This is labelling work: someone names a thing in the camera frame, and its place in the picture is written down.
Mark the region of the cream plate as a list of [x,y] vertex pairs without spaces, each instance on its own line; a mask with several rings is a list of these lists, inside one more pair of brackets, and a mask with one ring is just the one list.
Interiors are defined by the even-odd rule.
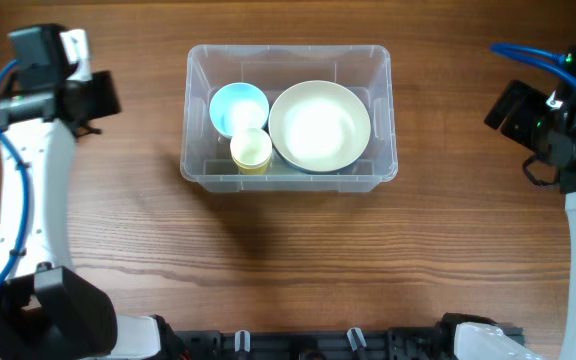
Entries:
[[279,155],[311,173],[329,173],[354,163],[371,137],[371,120],[360,98],[323,80],[298,83],[273,103],[268,131]]

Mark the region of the light blue bowl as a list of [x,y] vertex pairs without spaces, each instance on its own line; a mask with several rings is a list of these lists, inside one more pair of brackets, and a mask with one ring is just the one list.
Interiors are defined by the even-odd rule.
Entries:
[[209,104],[212,125],[225,138],[231,138],[241,129],[263,129],[269,112],[270,104],[264,92],[244,82],[223,86]]

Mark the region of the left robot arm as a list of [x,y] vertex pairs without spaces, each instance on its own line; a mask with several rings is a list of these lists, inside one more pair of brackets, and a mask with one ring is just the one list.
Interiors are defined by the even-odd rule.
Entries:
[[0,71],[0,358],[162,357],[161,322],[117,314],[70,254],[69,174],[91,121],[120,110],[112,76],[91,69],[81,29],[34,25],[9,40],[15,56]]

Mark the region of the pale green cup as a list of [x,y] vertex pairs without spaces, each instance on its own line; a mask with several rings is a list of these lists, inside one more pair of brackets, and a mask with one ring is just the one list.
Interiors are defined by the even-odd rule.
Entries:
[[239,130],[230,141],[231,156],[244,169],[259,169],[267,165],[272,149],[270,136],[259,128]]

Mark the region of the yellow cup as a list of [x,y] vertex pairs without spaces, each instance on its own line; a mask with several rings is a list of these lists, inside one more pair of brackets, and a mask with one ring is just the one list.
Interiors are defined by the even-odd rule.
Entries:
[[268,157],[266,160],[253,165],[244,164],[237,159],[233,159],[233,161],[237,165],[239,172],[243,175],[263,175],[268,169],[271,158]]

